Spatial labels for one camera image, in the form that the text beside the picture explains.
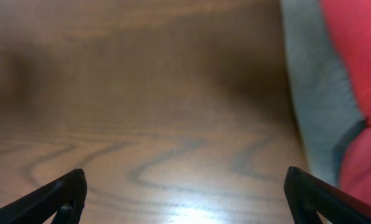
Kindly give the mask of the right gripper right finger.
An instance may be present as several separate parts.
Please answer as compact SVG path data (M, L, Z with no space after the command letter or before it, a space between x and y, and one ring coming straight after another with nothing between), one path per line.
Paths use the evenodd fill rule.
M289 167L284 193L295 224L371 224L371 206L298 167Z

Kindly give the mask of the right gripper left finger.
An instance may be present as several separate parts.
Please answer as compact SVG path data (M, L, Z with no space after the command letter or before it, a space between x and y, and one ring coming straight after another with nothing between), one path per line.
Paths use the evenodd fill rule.
M85 206L87 181L82 169L55 179L41 188L0 208L0 224L78 224Z

